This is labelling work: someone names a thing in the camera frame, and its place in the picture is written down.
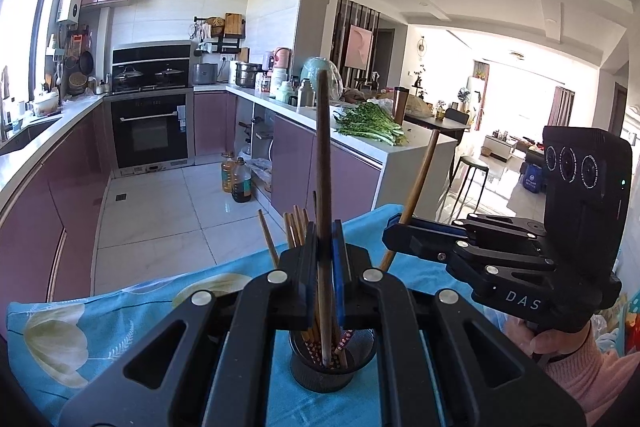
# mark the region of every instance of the window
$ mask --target window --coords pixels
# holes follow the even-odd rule
[[[15,100],[33,98],[36,44],[44,0],[0,0],[0,70]]]

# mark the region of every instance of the silver screw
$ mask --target silver screw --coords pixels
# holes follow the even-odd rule
[[[362,272],[362,278],[367,282],[378,282],[382,279],[382,272],[377,268],[369,268]]]
[[[206,306],[211,302],[211,294],[207,291],[201,290],[191,296],[191,302],[196,306]]]
[[[268,274],[267,280],[273,284],[281,284],[287,280],[287,273],[282,270],[274,270]]]
[[[458,302],[458,294],[453,290],[442,290],[438,294],[438,299],[443,304],[455,304]]]

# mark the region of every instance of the leafy green vegetable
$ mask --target leafy green vegetable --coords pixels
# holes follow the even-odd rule
[[[347,109],[343,116],[335,118],[338,132],[345,136],[356,136],[381,141],[389,145],[407,142],[402,126],[391,120],[378,105],[371,102]]]

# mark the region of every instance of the white countertop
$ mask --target white countertop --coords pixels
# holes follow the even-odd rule
[[[276,102],[274,98],[270,98],[267,94],[256,94],[253,89],[246,89],[238,87],[232,84],[212,84],[211,86],[194,86],[194,92],[207,92],[207,91],[224,91],[227,90],[242,98],[257,103],[265,108],[271,109],[273,112],[289,118],[289,120],[295,121],[310,129],[316,129],[316,108],[314,107],[302,107],[298,109],[293,105],[288,105],[283,102]],[[379,162],[380,165],[385,164],[387,156],[391,154],[398,154],[407,152],[416,148],[427,147],[429,139],[431,138],[432,131],[412,123],[404,122],[402,127],[407,137],[408,144],[402,146],[393,146],[386,143],[378,142],[368,138],[356,138],[354,136],[345,136],[339,134],[335,129],[331,131],[332,140],[343,144],[344,146],[353,149],[369,158]],[[454,141],[452,138],[444,135],[440,135],[438,144]]]
[[[102,97],[102,94],[81,96],[76,100],[64,102],[61,114],[31,121],[31,123],[40,123],[56,120],[51,127],[36,136],[24,149],[0,156],[0,208],[4,208],[31,169],[67,131],[100,103]]]

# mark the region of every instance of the pink painting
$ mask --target pink painting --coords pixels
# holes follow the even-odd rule
[[[373,33],[364,28],[351,25],[349,31],[349,42],[347,44],[347,56],[344,65],[347,68],[366,70],[369,62],[369,52],[371,51],[371,41]]]

